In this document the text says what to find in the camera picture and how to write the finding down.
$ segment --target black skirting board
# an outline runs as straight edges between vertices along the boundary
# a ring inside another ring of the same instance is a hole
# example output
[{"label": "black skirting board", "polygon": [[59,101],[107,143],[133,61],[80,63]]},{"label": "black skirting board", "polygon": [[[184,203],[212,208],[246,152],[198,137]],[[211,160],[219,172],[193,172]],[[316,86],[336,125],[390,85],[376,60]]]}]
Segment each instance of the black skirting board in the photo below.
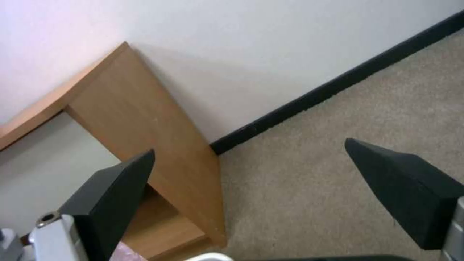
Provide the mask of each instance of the black skirting board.
[{"label": "black skirting board", "polygon": [[305,111],[348,87],[366,79],[370,75],[408,57],[409,55],[443,39],[464,27],[464,10],[439,22],[427,30],[390,48],[376,57],[358,65],[337,78],[315,88],[303,96],[271,111],[250,124],[211,143],[211,147],[220,155],[238,144],[264,132],[284,120]]}]

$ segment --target carpet floor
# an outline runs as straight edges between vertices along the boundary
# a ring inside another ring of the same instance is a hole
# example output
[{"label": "carpet floor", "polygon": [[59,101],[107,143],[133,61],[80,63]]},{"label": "carpet floor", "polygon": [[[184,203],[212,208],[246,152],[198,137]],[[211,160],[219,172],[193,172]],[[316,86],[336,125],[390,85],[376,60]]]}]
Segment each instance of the carpet floor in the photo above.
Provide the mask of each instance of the carpet floor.
[{"label": "carpet floor", "polygon": [[220,157],[236,260],[396,254],[435,261],[377,201],[343,143],[418,154],[464,183],[464,31]]}]

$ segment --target wooden desk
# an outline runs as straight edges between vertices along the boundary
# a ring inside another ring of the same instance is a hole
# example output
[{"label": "wooden desk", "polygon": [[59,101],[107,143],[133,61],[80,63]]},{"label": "wooden desk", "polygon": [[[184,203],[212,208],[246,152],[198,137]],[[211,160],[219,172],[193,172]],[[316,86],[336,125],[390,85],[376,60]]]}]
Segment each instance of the wooden desk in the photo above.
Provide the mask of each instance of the wooden desk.
[{"label": "wooden desk", "polygon": [[219,160],[127,43],[0,128],[0,149],[64,111],[119,160],[154,148],[148,192],[123,241],[147,259],[225,246]]}]

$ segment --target screw hole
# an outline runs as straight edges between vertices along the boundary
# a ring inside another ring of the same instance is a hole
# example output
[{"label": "screw hole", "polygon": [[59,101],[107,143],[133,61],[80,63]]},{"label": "screw hole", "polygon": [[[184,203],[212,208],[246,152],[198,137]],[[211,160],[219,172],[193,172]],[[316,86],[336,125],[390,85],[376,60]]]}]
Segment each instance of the screw hole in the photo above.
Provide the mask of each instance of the screw hole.
[{"label": "screw hole", "polygon": [[42,217],[42,221],[45,222],[45,221],[49,221],[51,220],[52,218],[54,218],[55,215],[54,214],[47,214],[45,216]]}]

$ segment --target white wall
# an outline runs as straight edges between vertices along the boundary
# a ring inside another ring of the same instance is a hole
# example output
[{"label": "white wall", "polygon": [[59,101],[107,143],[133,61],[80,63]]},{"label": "white wall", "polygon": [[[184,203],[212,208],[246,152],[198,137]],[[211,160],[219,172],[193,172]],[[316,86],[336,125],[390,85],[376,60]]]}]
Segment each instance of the white wall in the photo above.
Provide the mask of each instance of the white wall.
[{"label": "white wall", "polygon": [[0,122],[127,40],[214,141],[463,8],[462,0],[4,0]]},{"label": "white wall", "polygon": [[97,170],[119,160],[66,113],[0,152],[0,228],[25,235]]}]

